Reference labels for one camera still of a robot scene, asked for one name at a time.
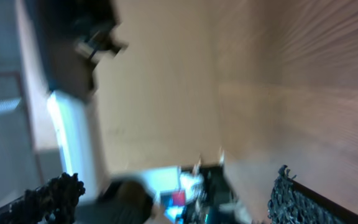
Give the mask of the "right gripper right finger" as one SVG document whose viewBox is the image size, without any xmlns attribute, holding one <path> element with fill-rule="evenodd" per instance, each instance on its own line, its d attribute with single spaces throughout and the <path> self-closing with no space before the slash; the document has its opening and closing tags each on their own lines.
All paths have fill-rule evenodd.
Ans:
<svg viewBox="0 0 358 224">
<path fill-rule="evenodd" d="M 286 165 L 278 170 L 267 206 L 272 223 L 358 224 L 358 214 L 295 181 Z"/>
</svg>

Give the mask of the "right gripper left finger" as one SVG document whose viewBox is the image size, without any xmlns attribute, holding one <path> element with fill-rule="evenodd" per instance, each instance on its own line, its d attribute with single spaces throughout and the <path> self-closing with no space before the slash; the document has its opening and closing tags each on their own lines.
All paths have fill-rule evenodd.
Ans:
<svg viewBox="0 0 358 224">
<path fill-rule="evenodd" d="M 73 224 L 80 197 L 86 192 L 78 174 L 62 173 L 0 208 L 0 224 Z"/>
</svg>

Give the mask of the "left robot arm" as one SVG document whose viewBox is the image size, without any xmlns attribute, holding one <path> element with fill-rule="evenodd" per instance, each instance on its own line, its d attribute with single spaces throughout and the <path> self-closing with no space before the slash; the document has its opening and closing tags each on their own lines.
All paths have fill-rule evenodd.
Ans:
<svg viewBox="0 0 358 224">
<path fill-rule="evenodd" d="M 124 49 L 112 39 L 117 17 L 111 1 L 28 0 L 47 108 L 57 135 L 64 177 L 81 184 L 75 219 L 80 223 L 145 223 L 153 199 L 136 177 L 112 177 L 101 149 L 94 70 L 102 54 Z"/>
</svg>

